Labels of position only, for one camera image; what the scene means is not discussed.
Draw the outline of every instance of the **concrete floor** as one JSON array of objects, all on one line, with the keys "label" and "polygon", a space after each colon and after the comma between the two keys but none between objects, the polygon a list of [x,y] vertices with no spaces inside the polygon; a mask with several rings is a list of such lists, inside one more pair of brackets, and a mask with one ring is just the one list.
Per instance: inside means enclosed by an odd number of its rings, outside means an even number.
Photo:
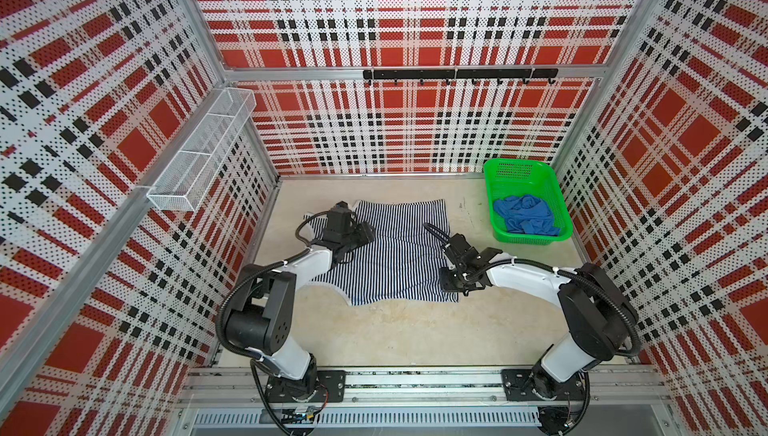
[{"label": "concrete floor", "polygon": [[[478,250],[497,247],[553,266],[581,266],[571,240],[540,247],[494,239],[482,179],[362,177],[284,181],[256,263],[272,263],[303,248],[293,232],[307,211],[327,210],[339,201],[440,198],[446,200],[452,233],[463,233]],[[513,289],[477,291],[458,303],[386,300],[349,307],[331,288],[305,286],[296,292],[291,335],[319,366],[427,366],[533,364],[566,331],[559,309]],[[219,365],[248,362],[225,352]]]}]

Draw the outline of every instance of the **green plastic basket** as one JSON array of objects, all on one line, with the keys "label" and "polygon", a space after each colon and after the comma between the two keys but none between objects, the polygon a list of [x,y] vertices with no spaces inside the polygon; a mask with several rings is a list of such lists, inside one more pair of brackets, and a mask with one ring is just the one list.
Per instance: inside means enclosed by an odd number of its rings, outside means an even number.
[{"label": "green plastic basket", "polygon": [[[485,189],[488,191],[488,209],[491,211],[493,236],[504,243],[550,244],[571,237],[574,225],[565,207],[558,178],[552,168],[540,161],[509,160],[495,158],[483,165]],[[507,233],[504,218],[493,210],[493,202],[510,196],[521,197],[532,194],[547,202],[554,215],[554,225],[560,228],[560,235],[546,237],[537,234]]]}]

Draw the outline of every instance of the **metal bar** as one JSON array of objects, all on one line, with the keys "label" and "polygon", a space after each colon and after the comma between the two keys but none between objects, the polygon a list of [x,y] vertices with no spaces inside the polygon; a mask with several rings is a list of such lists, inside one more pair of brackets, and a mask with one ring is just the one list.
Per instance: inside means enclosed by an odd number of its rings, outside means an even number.
[{"label": "metal bar", "polygon": [[272,217],[272,210],[275,207],[275,202],[277,201],[277,195],[280,192],[280,187],[282,186],[283,184],[281,182],[278,182],[277,185],[274,188],[272,188],[272,191],[270,191],[270,195],[267,197],[266,202],[264,203],[264,209],[261,211],[261,215],[259,215],[259,220],[256,222],[256,230],[254,231],[254,238],[251,240],[250,246],[248,247],[248,252],[245,255],[245,259],[243,259],[245,264],[253,263],[256,260],[256,254],[259,253],[261,242],[264,240],[264,233],[266,233],[266,227],[270,224],[270,218]]},{"label": "metal bar", "polygon": [[168,143],[158,160],[131,190],[99,235],[83,251],[67,277],[51,296],[45,299],[16,342],[0,358],[0,421],[32,381],[63,332],[107,272],[109,265],[118,257],[130,235],[152,208],[152,203],[147,198],[150,187],[203,120],[215,99],[216,92],[211,92],[198,105],[177,136]]},{"label": "metal bar", "polygon": [[667,404],[652,404],[650,408],[654,410],[654,416],[663,436],[683,436],[672,408]]},{"label": "metal bar", "polygon": [[328,173],[328,174],[287,174],[280,177],[281,181],[291,180],[410,180],[410,179],[431,179],[444,178],[456,180],[475,180],[483,179],[483,173]]},{"label": "metal bar", "polygon": [[558,69],[558,78],[601,78],[609,69],[607,65],[511,65],[511,66],[353,66],[310,68],[254,68],[224,70],[227,82],[285,82],[295,80],[358,80],[366,78],[363,72],[373,70],[472,70],[472,69]]},{"label": "metal bar", "polygon": [[187,19],[189,19],[192,32],[200,43],[200,49],[203,50],[208,58],[211,70],[213,70],[216,77],[216,83],[224,82],[224,67],[221,64],[219,50],[216,47],[213,35],[208,30],[208,25],[202,13],[197,8],[197,0],[178,0],[178,3],[181,9],[184,10],[184,13],[186,13]]},{"label": "metal bar", "polygon": [[168,424],[168,434],[173,436],[190,436],[194,430],[198,412],[200,412],[199,409],[187,408],[171,415],[170,423]]},{"label": "metal bar", "polygon": [[576,247],[576,253],[578,253],[579,258],[581,258],[581,262],[591,263],[591,258],[589,257],[589,253],[587,253],[587,248],[584,247],[584,242],[581,241],[581,238],[577,232],[574,231],[573,235],[571,236],[571,241]]},{"label": "metal bar", "polygon": [[598,87],[590,92],[581,108],[581,117],[574,121],[571,131],[566,135],[558,158],[552,162],[552,168],[558,177],[563,176],[564,169],[573,157],[581,134],[587,131],[590,123],[598,118],[598,109],[603,100],[610,96],[619,80],[622,78],[624,62],[632,55],[638,41],[642,38],[643,29],[653,16],[660,0],[640,0],[630,15],[627,26],[622,30],[621,37],[616,42],[608,59],[608,71],[600,79]]},{"label": "metal bar", "polygon": [[[335,368],[347,371],[344,401],[330,408],[466,406],[504,401],[501,366],[434,366],[408,368]],[[530,366],[514,368],[530,369]],[[266,383],[266,376],[260,374]],[[590,371],[591,404],[663,404],[669,389],[652,368],[606,364]],[[254,383],[249,368],[190,370],[179,408],[252,408]],[[539,400],[527,406],[567,404]],[[296,404],[275,404],[292,408]]]},{"label": "metal bar", "polygon": [[264,171],[266,171],[267,176],[269,177],[270,182],[274,187],[277,184],[277,179],[280,175],[277,173],[275,165],[272,162],[272,158],[270,157],[269,152],[266,150],[264,140],[261,139],[259,131],[256,129],[254,120],[251,117],[248,118],[248,121],[246,121],[245,127],[243,129],[245,131],[245,135],[248,137],[248,139],[250,139],[251,145],[254,147],[256,154],[264,166]]},{"label": "metal bar", "polygon": [[[460,373],[460,374],[482,374],[487,372],[502,373],[503,369],[531,369],[530,364],[512,364],[504,366],[323,366],[318,368],[322,371],[346,371],[350,374],[363,374],[363,373],[399,373],[399,372],[417,372],[417,373],[433,373],[433,374],[445,374],[445,373]],[[655,374],[655,378],[658,382],[662,382],[663,379],[659,376],[656,368],[652,364],[600,364],[593,368],[589,372],[590,380],[598,378],[613,378],[610,374]],[[232,376],[232,375],[248,375],[251,376],[250,368],[234,368],[234,367],[221,367],[221,368],[191,368],[188,372],[191,376],[204,376],[204,377],[219,377],[219,376]]]}]

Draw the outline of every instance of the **plaid wall panel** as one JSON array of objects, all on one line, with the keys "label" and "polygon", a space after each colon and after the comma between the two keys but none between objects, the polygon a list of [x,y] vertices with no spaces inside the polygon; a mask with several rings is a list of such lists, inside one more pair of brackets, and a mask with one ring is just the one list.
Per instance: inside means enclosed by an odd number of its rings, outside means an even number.
[{"label": "plaid wall panel", "polygon": [[590,79],[245,82],[278,172],[482,171],[493,157],[550,162]]},{"label": "plaid wall panel", "polygon": [[695,434],[768,431],[768,0],[661,0],[562,180]]},{"label": "plaid wall panel", "polygon": [[216,346],[268,191],[240,135],[200,210],[150,211],[0,434],[162,434],[187,369]]},{"label": "plaid wall panel", "polygon": [[605,62],[637,0],[197,0],[232,68]]},{"label": "plaid wall panel", "polygon": [[0,0],[0,352],[211,87],[177,0]]}]

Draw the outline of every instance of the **ventilation grille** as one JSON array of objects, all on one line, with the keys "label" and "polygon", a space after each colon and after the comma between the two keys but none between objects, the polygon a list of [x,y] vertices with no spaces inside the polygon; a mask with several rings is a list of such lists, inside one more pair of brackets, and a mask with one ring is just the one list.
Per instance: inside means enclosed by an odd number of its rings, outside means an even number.
[{"label": "ventilation grille", "polygon": [[[198,428],[252,428],[259,424],[261,409],[200,410]],[[534,406],[497,408],[327,408],[317,418],[325,428],[448,427],[448,426],[541,426]],[[288,427],[305,426],[289,424]]]}]

